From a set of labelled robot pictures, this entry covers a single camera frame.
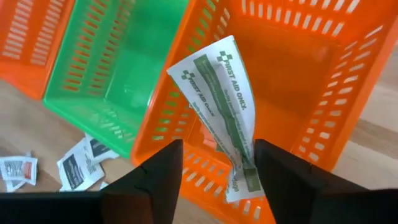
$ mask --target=first aid packet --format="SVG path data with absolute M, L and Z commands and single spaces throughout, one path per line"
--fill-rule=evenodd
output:
M 254 165 L 254 97 L 234 37 L 195 52 L 167 73 L 232 163 L 227 202 L 263 196 Z

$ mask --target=wooden floor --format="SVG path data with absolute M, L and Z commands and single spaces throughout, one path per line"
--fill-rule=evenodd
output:
M 370 189 L 398 187 L 398 47 L 375 86 L 334 173 Z M 56 162 L 83 133 L 0 81 L 0 156 L 32 151 L 39 158 L 36 186 L 22 192 L 57 191 Z M 113 182 L 133 169 L 123 159 L 105 161 L 105 181 Z M 216 223 L 196 205 L 180 198 L 175 223 Z

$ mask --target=plastic basket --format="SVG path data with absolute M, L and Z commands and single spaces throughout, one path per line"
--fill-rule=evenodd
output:
M 77 0 L 44 103 L 123 157 L 187 0 Z
M 74 0 L 0 0 L 0 77 L 43 97 Z
M 227 204 L 230 163 L 166 69 L 233 34 L 256 101 L 255 138 L 331 170 L 398 37 L 396 0 L 196 0 L 132 150 L 135 165 L 185 140 L 182 196 L 226 223 L 272 223 L 265 198 Z

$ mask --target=small packet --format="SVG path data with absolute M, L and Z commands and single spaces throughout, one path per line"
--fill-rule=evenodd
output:
M 57 162 L 62 188 L 60 191 L 87 190 L 105 176 L 101 165 L 93 164 L 86 139 L 82 139 Z
M 254 163 L 254 96 L 234 37 L 189 55 L 167 73 L 210 133 L 203 143 L 231 161 L 226 201 L 263 196 Z
M 106 183 L 105 181 L 101 183 L 101 186 L 99 187 L 99 190 L 102 190 L 103 188 L 105 188 L 106 186 L 108 186 L 109 184 Z
M 18 180 L 36 185 L 37 159 L 26 156 L 0 157 L 0 171 L 5 181 Z
M 25 156 L 32 157 L 32 152 L 27 152 Z M 21 180 L 6 180 L 4 182 L 6 183 L 6 191 L 10 193 L 20 189 L 26 183 Z
M 93 164 L 99 164 L 106 159 L 116 159 L 119 157 L 119 154 L 104 146 L 88 134 L 86 134 L 86 144 Z

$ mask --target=paper packet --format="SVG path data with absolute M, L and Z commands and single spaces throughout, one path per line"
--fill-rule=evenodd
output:
M 27 152 L 27 157 L 32 157 L 32 152 Z M 26 182 L 22 180 L 6 180 L 4 181 L 6 184 L 6 192 L 14 192 L 20 189 Z
M 263 196 L 254 164 L 254 98 L 234 37 L 195 52 L 167 73 L 233 165 L 227 202 Z
M 0 157 L 2 179 L 23 181 L 36 185 L 37 159 L 26 156 Z
M 101 165 L 92 163 L 84 138 L 57 165 L 62 183 L 60 191 L 87 190 L 105 176 Z

